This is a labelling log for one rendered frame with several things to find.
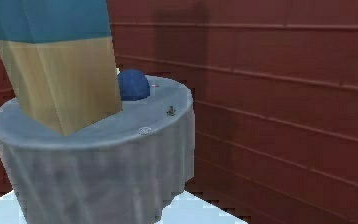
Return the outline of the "blue ball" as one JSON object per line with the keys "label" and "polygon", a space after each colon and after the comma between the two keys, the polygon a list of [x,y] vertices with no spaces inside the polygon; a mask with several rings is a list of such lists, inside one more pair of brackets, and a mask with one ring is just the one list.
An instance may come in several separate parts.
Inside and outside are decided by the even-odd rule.
{"label": "blue ball", "polygon": [[137,101],[150,96],[150,85],[146,75],[137,69],[126,69],[118,74],[122,101]]}

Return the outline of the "round table with grey cloth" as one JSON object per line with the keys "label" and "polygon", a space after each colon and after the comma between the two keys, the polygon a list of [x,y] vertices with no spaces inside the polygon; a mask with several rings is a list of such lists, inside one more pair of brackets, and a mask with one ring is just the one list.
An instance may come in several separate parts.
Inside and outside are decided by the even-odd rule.
{"label": "round table with grey cloth", "polygon": [[148,81],[159,85],[149,97],[69,136],[16,99],[0,107],[0,158],[27,224],[154,224],[183,192],[194,175],[192,94],[172,79]]}

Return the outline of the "blue and tan tall box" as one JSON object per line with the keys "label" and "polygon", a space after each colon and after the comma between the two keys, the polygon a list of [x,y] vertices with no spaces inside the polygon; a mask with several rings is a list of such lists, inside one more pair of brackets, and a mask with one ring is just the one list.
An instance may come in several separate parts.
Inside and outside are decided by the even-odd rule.
{"label": "blue and tan tall box", "polygon": [[0,58],[22,112],[57,133],[122,110],[107,0],[0,0]]}

